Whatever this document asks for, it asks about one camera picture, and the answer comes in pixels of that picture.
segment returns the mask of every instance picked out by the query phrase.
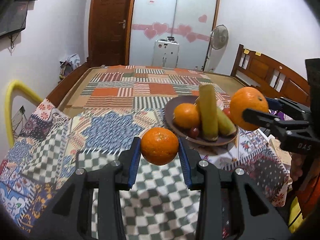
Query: fan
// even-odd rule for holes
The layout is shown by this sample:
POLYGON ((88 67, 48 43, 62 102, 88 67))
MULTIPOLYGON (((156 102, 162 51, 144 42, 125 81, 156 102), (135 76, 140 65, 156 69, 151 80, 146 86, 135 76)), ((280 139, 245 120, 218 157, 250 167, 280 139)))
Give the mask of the fan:
POLYGON ((210 58, 210 55, 211 55, 211 48, 222 49, 227 44, 228 37, 229 37, 228 29, 224 25, 218 25, 211 32, 210 39, 209 39, 210 45, 207 51, 207 55, 205 57, 203 71, 205 70, 206 66, 209 64, 208 59, 210 58))

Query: brown bowl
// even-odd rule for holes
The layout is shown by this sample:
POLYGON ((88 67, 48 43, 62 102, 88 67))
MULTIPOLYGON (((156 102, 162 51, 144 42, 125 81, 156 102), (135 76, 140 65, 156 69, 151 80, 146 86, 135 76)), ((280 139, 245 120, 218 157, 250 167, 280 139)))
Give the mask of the brown bowl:
POLYGON ((178 127, 173 123, 173 112, 175 108, 182 103, 192 103, 194 104, 197 96, 180 96, 172 98, 164 108, 164 118, 167 121, 169 127, 179 136, 185 137, 187 140, 206 146, 221 146, 230 143, 235 139, 238 134, 238 127, 236 126, 236 132, 229 136, 220 136, 216 141, 207 141, 201 138, 201 133, 195 139, 188 136, 188 130, 178 127))

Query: headboard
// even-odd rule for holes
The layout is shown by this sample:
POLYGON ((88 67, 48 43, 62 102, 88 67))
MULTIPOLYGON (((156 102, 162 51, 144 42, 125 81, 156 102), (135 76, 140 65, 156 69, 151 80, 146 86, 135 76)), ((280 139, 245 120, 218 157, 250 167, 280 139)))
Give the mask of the headboard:
POLYGON ((239 44, 231 76, 269 98, 285 97, 310 106, 307 80, 282 63, 239 44))

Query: silver bolt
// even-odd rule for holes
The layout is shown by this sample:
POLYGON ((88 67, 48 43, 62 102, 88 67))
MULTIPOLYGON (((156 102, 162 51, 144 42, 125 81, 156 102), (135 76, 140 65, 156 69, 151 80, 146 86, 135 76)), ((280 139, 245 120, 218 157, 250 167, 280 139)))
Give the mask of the silver bolt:
POLYGON ((120 163, 120 161, 118 161, 118 160, 113 160, 112 162, 111 162, 111 165, 112 166, 115 166, 115 167, 117 167, 117 166, 119 166, 121 163, 120 163))
POLYGON ((236 174, 238 175, 243 175, 244 174, 244 170, 241 168, 236 169, 236 174))
POLYGON ((209 165, 209 163, 208 163, 207 161, 202 160, 202 161, 199 161, 199 165, 200 165, 201 167, 206 167, 206 166, 209 165))
POLYGON ((84 169, 83 169, 83 168, 78 168, 78 169, 76 169, 76 174, 77 174, 77 175, 82 175, 82 174, 84 174, 84 169))

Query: wooden door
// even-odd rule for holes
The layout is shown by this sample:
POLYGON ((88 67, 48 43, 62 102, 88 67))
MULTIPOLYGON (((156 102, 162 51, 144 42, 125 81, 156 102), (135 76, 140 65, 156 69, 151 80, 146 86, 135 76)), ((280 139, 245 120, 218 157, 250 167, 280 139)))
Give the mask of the wooden door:
POLYGON ((92 0, 89 60, 92 66, 123 65, 130 0, 92 0))

